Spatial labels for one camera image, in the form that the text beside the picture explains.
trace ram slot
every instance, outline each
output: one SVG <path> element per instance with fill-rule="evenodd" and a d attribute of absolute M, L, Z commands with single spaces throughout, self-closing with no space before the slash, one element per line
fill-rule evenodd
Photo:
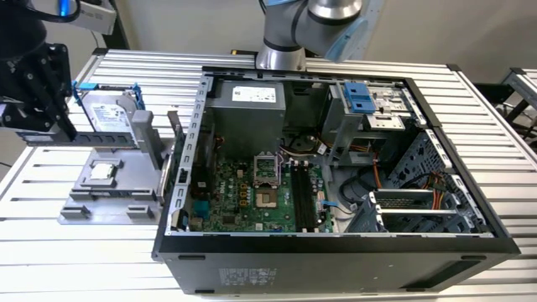
<path fill-rule="evenodd" d="M 294 204 L 296 231 L 313 232 L 316 228 L 314 205 L 312 199 L 312 187 L 306 165 L 292 166 L 292 193 Z"/>

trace power supply label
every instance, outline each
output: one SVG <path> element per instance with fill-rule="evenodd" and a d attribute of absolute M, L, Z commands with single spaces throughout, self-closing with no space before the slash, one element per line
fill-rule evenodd
<path fill-rule="evenodd" d="M 269 87 L 233 87 L 232 100 L 237 102 L 276 103 L 276 88 Z"/>

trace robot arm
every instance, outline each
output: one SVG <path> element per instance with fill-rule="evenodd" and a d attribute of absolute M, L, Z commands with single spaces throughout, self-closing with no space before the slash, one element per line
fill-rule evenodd
<path fill-rule="evenodd" d="M 39 12 L 29 0 L 0 1 L 0 126 L 28 142 L 71 142 L 75 127 L 67 117 L 71 96 L 69 56 L 63 44 L 45 43 L 41 20 L 73 21 Z"/>
<path fill-rule="evenodd" d="M 368 21 L 361 0 L 265 0 L 264 45 L 258 69 L 305 70 L 305 50 L 333 62 L 356 51 Z"/>

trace slotted aluminum surface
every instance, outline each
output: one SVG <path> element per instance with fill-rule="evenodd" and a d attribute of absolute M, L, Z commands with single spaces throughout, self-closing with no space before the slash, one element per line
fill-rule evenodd
<path fill-rule="evenodd" d="M 147 108 L 155 113 L 153 126 L 165 137 L 172 133 L 168 110 L 177 110 L 182 124 L 188 125 L 202 65 L 249 68 L 253 58 L 113 50 L 105 56 L 92 57 L 79 81 L 112 85 L 137 82 Z M 0 222 L 3 302 L 537 300 L 536 161 L 468 86 L 464 75 L 444 65 L 362 61 L 334 65 L 318 59 L 309 60 L 308 69 L 416 80 L 522 255 L 438 294 L 182 296 L 167 266 L 151 260 L 156 226 L 73 226 L 56 222 L 89 149 L 27 148 L 0 184 L 0 218 L 5 218 Z M 87 119 L 73 106 L 72 118 L 80 131 L 89 130 Z"/>

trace blue plastic latch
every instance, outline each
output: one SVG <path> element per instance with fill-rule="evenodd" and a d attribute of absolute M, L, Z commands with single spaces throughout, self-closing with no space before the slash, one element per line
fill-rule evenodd
<path fill-rule="evenodd" d="M 99 88 L 99 85 L 95 83 L 80 83 L 79 89 L 80 90 L 95 90 Z"/>
<path fill-rule="evenodd" d="M 325 200 L 322 200 L 322 201 L 321 201 L 321 204 L 325 204 L 326 206 L 337 206 L 337 203 L 333 202 L 333 201 L 325 201 Z"/>
<path fill-rule="evenodd" d="M 345 83 L 344 94 L 346 100 L 350 102 L 350 111 L 353 113 L 374 113 L 377 108 L 370 99 L 368 86 L 364 83 Z"/>
<path fill-rule="evenodd" d="M 209 201 L 196 200 L 193 202 L 193 212 L 196 217 L 201 217 L 204 220 L 209 219 Z"/>
<path fill-rule="evenodd" d="M 144 98 L 141 97 L 141 88 L 137 85 L 137 83 L 135 83 L 132 90 L 135 91 L 136 94 L 136 107 L 140 110 L 145 110 Z"/>

